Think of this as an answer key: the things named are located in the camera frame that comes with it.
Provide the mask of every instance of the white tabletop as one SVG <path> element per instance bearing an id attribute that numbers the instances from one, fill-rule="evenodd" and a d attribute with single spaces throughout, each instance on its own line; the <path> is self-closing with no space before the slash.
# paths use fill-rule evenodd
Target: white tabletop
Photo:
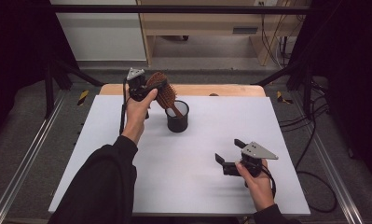
<path id="1" fill-rule="evenodd" d="M 214 153 L 241 158 L 238 138 L 277 156 L 268 161 L 276 181 L 275 202 L 285 215 L 309 215 L 294 166 L 268 97 L 179 96 L 188 103 L 188 128 L 172 133 L 163 109 L 153 102 L 133 164 L 137 168 L 133 213 L 149 216 L 244 216 L 255 212 L 244 181 L 223 175 Z M 121 95 L 96 96 L 49 212 L 54 212 L 87 157 L 117 139 Z"/>

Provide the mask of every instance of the black cup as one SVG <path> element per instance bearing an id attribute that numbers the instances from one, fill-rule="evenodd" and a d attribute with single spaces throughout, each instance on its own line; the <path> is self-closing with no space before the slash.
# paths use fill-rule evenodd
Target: black cup
<path id="1" fill-rule="evenodd" d="M 174 101 L 174 105 L 183 116 L 181 118 L 177 118 L 172 109 L 166 109 L 165 113 L 168 119 L 168 128 L 174 133 L 182 133 L 188 127 L 189 107 L 186 102 L 178 100 Z"/>

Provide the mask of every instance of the wire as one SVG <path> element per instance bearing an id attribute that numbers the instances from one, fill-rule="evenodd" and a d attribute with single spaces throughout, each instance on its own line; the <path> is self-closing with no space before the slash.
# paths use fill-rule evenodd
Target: wire
<path id="1" fill-rule="evenodd" d="M 304 20 L 305 20 L 305 15 L 296 15 L 296 18 L 297 18 L 299 21 L 304 21 Z"/>
<path id="2" fill-rule="evenodd" d="M 292 36 L 292 34 L 296 31 L 296 28 L 298 28 L 298 26 L 302 23 L 302 21 L 300 21 L 296 27 L 293 29 L 293 31 L 291 31 L 290 35 L 289 36 Z"/>
<path id="3" fill-rule="evenodd" d="M 316 116 L 316 118 L 319 118 L 325 111 L 322 111 L 322 112 L 320 112 L 317 116 Z M 294 128 L 294 129 L 290 129 L 290 130 L 282 130 L 282 133 L 288 133 L 288 132 L 291 132 L 291 131 L 295 131 L 295 130 L 297 130 L 297 129 L 300 129 L 300 128 L 302 128 L 302 127 L 305 127 L 305 126 L 307 126 L 307 125 L 309 125 L 311 123 L 311 120 L 308 122 L 308 123 L 306 123 L 306 124 L 303 124 L 303 125 L 301 125 L 301 126 L 298 126 L 298 127 L 296 127 L 296 128 Z"/>
<path id="4" fill-rule="evenodd" d="M 321 108 L 323 108 L 326 105 L 327 104 L 324 104 L 324 105 L 319 106 L 316 110 L 313 110 L 312 113 L 316 113 L 317 111 L 319 111 Z M 308 118 L 304 115 L 304 116 L 298 117 L 298 119 L 289 120 L 289 121 L 293 121 L 294 120 L 294 122 L 289 123 L 289 124 L 281 125 L 280 127 L 281 128 L 285 128 L 285 127 L 293 126 L 293 125 L 296 125 L 296 124 L 298 124 L 299 122 L 301 122 L 302 120 L 305 120 L 305 119 L 308 119 Z"/>
<path id="5" fill-rule="evenodd" d="M 330 213 L 330 212 L 333 212 L 337 206 L 338 206 L 338 198 L 337 198 L 337 195 L 336 193 L 334 192 L 334 190 L 331 188 L 331 186 L 329 186 L 329 184 L 327 182 L 325 182 L 323 179 L 321 179 L 319 176 L 315 175 L 315 174 L 312 174 L 310 172 L 306 172 L 306 171 L 298 171 L 298 166 L 299 164 L 301 163 L 302 159 L 304 158 L 305 154 L 307 153 L 308 149 L 309 149 L 309 146 L 310 146 L 310 143 L 311 143 L 311 140 L 313 139 L 313 136 L 314 134 L 316 133 L 316 117 L 315 117 L 315 113 L 314 113 L 314 106 L 316 104 L 317 101 L 319 101 L 320 99 L 323 99 L 325 97 L 325 95 L 322 95 L 322 96 L 319 96 L 317 97 L 314 101 L 313 101 L 313 104 L 312 104 L 312 111 L 313 113 L 311 113 L 311 121 L 313 122 L 313 130 L 311 132 L 311 135 L 310 135 L 310 139 L 308 141 L 308 143 L 306 144 L 302 154 L 301 154 L 301 157 L 298 159 L 298 162 L 296 163 L 296 173 L 297 174 L 305 174 L 305 175 L 310 175 L 310 176 L 313 176 L 315 178 L 317 178 L 318 180 L 320 180 L 323 184 L 325 184 L 329 190 L 333 193 L 333 196 L 334 196 L 334 204 L 333 206 L 330 208 L 330 209 L 321 209 L 321 208 L 317 208 L 317 207 L 314 207 L 312 205 L 310 205 L 308 203 L 308 207 L 315 210 L 315 211 L 318 211 L 318 212 L 321 212 L 321 213 Z"/>
<path id="6" fill-rule="evenodd" d="M 270 173 L 268 167 L 265 166 L 265 165 L 263 165 L 263 164 L 262 164 L 262 167 L 263 167 L 263 169 L 261 169 L 261 171 L 264 174 L 266 174 L 269 177 L 269 179 L 271 180 L 271 182 L 272 182 L 272 196 L 273 196 L 273 198 L 275 198 L 275 196 L 276 196 L 276 183 L 275 183 L 275 180 L 273 179 L 273 176 Z"/>
<path id="7" fill-rule="evenodd" d="M 285 122 L 290 122 L 290 121 L 295 121 L 295 120 L 298 120 L 298 119 L 302 119 L 306 117 L 305 115 L 302 115 L 302 116 L 299 116 L 298 118 L 295 118 L 295 119 L 286 119 L 286 120 L 279 120 L 278 122 L 279 123 L 285 123 Z"/>
<path id="8" fill-rule="evenodd" d="M 283 44 L 283 50 L 282 50 L 282 37 L 280 36 L 279 37 L 279 51 L 281 52 L 281 56 L 283 58 L 283 66 L 287 66 L 287 64 L 285 63 L 285 59 L 287 58 L 286 55 L 285 55 L 285 45 L 286 44 Z M 279 61 L 278 59 L 278 49 L 276 49 L 276 59 Z"/>
<path id="9" fill-rule="evenodd" d="M 278 62 L 279 67 L 281 67 L 281 69 L 282 69 L 282 66 L 279 63 L 279 57 L 278 57 L 278 48 L 279 47 L 280 47 L 280 45 L 276 47 L 276 62 Z"/>
<path id="10" fill-rule="evenodd" d="M 285 59 L 290 59 L 290 57 L 287 56 L 287 53 L 285 52 L 285 49 L 284 49 L 285 45 L 287 45 L 289 43 L 291 43 L 291 42 L 290 41 L 286 41 L 286 43 L 283 44 L 283 49 L 282 49 L 282 37 L 280 36 L 280 38 L 279 38 L 279 50 L 281 52 L 281 55 L 282 55 L 283 59 L 284 58 Z"/>
<path id="11" fill-rule="evenodd" d="M 320 93 L 321 95 L 324 95 L 328 92 L 328 89 L 320 86 L 319 84 L 317 84 L 317 82 L 312 78 L 311 79 L 311 84 L 312 84 L 312 87 L 315 89 L 315 90 L 318 90 L 318 91 L 321 91 L 322 93 Z"/>
<path id="12" fill-rule="evenodd" d="M 125 111 L 127 110 L 127 96 L 126 96 L 126 88 L 127 85 L 127 78 L 124 77 L 124 80 L 122 82 L 122 94 L 124 95 L 124 101 L 121 107 L 121 123 L 119 124 L 119 134 L 122 134 L 124 132 L 124 124 L 125 124 Z"/>
<path id="13" fill-rule="evenodd" d="M 242 222 L 242 224 L 246 224 L 246 222 L 248 222 L 248 221 L 250 220 L 250 218 L 252 218 L 252 217 L 247 217 L 247 218 Z"/>
<path id="14" fill-rule="evenodd" d="M 310 172 L 306 172 L 306 171 L 297 171 L 296 173 L 299 174 L 299 175 L 300 175 L 300 174 L 304 174 L 304 175 L 311 175 L 311 176 L 315 177 L 316 179 L 320 180 L 323 184 L 325 184 L 325 185 L 330 189 L 331 193 L 333 194 L 333 197 L 334 197 L 334 205 L 333 205 L 331 208 L 329 208 L 329 209 L 321 209 L 321 208 L 314 207 L 314 206 L 312 206 L 312 205 L 310 205 L 310 204 L 308 203 L 308 206 L 309 206 L 311 209 L 313 209 L 313 210 L 315 210 L 315 211 L 318 211 L 318 212 L 321 212 L 321 213 L 330 213 L 330 212 L 333 212 L 333 211 L 337 208 L 337 206 L 338 206 L 337 195 L 336 195 L 336 193 L 334 192 L 334 190 L 331 188 L 331 186 L 330 186 L 327 182 L 325 182 L 325 181 L 324 181 L 322 178 L 320 178 L 319 176 L 317 176 L 317 175 L 315 175 L 315 174 L 313 174 L 313 173 L 310 173 Z"/>
<path id="15" fill-rule="evenodd" d="M 261 40 L 262 40 L 262 44 L 264 45 L 264 48 L 267 50 L 268 54 L 269 54 L 269 57 L 271 58 L 271 60 L 278 64 L 279 65 L 279 62 L 276 61 L 276 59 L 273 57 L 273 53 L 272 51 L 270 50 L 271 46 L 269 44 L 269 41 L 268 41 L 268 38 L 267 38 L 267 34 L 265 33 L 265 22 L 264 22 L 264 18 L 265 18 L 265 15 L 262 14 L 261 15 Z"/>

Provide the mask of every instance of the hairbrush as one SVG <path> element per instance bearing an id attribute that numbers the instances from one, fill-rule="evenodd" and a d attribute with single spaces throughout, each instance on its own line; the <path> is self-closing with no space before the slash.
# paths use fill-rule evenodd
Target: hairbrush
<path id="1" fill-rule="evenodd" d="M 172 109 L 177 118 L 181 118 L 183 114 L 174 105 L 174 100 L 176 98 L 176 91 L 169 84 L 168 78 L 161 72 L 154 73 L 150 79 L 147 80 L 147 88 L 150 86 L 155 86 L 157 83 L 166 82 L 157 94 L 157 102 L 163 109 Z"/>

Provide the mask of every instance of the human hand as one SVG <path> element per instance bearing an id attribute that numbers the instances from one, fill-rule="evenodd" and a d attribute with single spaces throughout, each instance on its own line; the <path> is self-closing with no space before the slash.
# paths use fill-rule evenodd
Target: human hand
<path id="1" fill-rule="evenodd" d="M 129 97 L 127 94 L 127 123 L 125 125 L 123 136 L 128 137 L 136 145 L 145 130 L 145 115 L 147 114 L 147 109 L 150 107 L 151 102 L 156 98 L 158 93 L 157 89 L 152 90 L 143 101 L 137 102 Z"/>
<path id="2" fill-rule="evenodd" d="M 250 195 L 255 203 L 257 212 L 274 205 L 275 202 L 273 201 L 269 177 L 264 172 L 261 172 L 257 177 L 252 177 L 246 167 L 239 161 L 235 163 L 239 174 L 246 181 L 247 187 L 249 187 Z M 268 168 L 267 160 L 262 160 L 262 164 Z"/>

